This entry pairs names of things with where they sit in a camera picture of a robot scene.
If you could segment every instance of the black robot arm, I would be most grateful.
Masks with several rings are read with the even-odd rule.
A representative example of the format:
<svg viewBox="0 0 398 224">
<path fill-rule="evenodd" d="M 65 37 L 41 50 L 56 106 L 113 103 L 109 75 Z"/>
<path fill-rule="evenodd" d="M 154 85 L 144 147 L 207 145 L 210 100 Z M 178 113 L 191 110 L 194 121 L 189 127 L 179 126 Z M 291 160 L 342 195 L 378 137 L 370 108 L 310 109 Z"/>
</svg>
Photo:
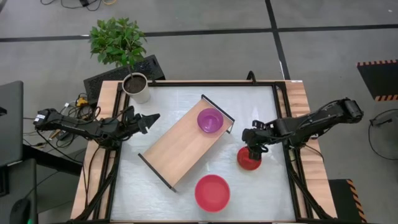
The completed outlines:
<svg viewBox="0 0 398 224">
<path fill-rule="evenodd" d="M 96 141 L 105 149 L 117 149 L 122 141 L 129 139 L 133 134 L 147 133 L 160 114 L 149 116 L 134 114 L 134 107 L 129 106 L 119 115 L 125 113 L 125 120 L 105 118 L 100 120 L 82 121 L 80 119 L 64 116 L 55 109 L 44 109 L 38 112 L 33 124 L 36 130 L 64 130 L 82 136 L 88 140 Z"/>
<path fill-rule="evenodd" d="M 363 112 L 354 100 L 332 101 L 319 110 L 298 118 L 280 118 L 268 123 L 253 121 L 255 128 L 245 129 L 242 140 L 248 145 L 249 157 L 259 160 L 266 145 L 284 142 L 289 147 L 302 147 L 311 136 L 321 136 L 338 123 L 357 123 Z"/>
</svg>

